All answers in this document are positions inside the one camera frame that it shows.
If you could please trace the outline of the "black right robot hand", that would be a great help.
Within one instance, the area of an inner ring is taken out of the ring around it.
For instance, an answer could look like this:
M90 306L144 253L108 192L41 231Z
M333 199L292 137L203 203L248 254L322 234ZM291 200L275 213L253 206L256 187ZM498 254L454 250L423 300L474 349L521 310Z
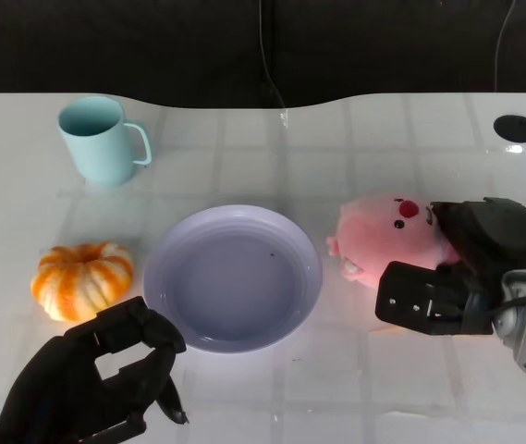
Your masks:
M459 260L431 270L392 262L380 278L375 314L431 336L490 335L501 279L526 270L526 207L503 198L432 204Z

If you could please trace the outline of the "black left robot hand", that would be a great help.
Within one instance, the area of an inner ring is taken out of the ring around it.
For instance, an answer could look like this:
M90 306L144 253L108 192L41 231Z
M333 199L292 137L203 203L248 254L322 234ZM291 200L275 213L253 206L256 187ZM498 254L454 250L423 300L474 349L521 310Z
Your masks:
M27 363L0 413L0 443L123 443L146 431L152 404L186 424L171 376L186 349L141 296L101 311Z

